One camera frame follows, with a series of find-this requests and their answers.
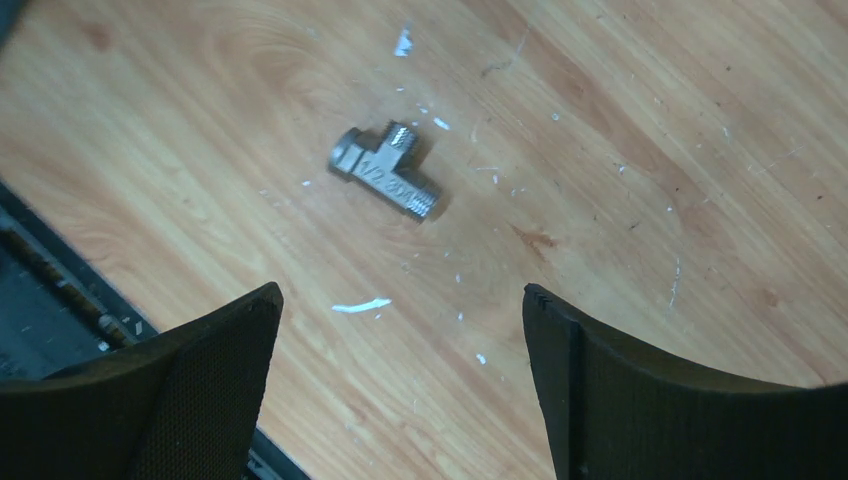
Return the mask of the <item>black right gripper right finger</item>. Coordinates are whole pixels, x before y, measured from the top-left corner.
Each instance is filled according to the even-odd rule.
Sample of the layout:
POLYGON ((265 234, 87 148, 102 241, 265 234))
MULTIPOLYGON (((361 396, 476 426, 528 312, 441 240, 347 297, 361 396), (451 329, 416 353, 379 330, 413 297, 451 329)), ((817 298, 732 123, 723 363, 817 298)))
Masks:
POLYGON ((847 387, 755 380, 673 355, 537 284, 530 367, 560 479, 843 479, 847 387))

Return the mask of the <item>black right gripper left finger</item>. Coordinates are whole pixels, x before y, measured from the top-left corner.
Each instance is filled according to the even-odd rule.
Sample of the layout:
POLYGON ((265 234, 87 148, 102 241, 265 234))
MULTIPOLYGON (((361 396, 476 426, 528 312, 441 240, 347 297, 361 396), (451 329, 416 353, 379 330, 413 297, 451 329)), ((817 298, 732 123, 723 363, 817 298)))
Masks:
POLYGON ((284 305, 270 282, 41 380, 1 385, 5 479, 238 479, 284 305))

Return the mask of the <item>metal tee pipe fitting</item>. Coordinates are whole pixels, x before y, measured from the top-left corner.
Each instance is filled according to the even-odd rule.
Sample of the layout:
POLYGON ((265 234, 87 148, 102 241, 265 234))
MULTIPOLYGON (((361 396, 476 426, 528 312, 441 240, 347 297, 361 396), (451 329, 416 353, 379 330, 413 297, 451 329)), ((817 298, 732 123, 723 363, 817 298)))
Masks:
POLYGON ((422 221, 434 212, 440 188, 416 168, 419 135, 404 123, 390 121, 380 132, 356 127, 345 132, 332 148, 328 169, 354 180, 422 221))

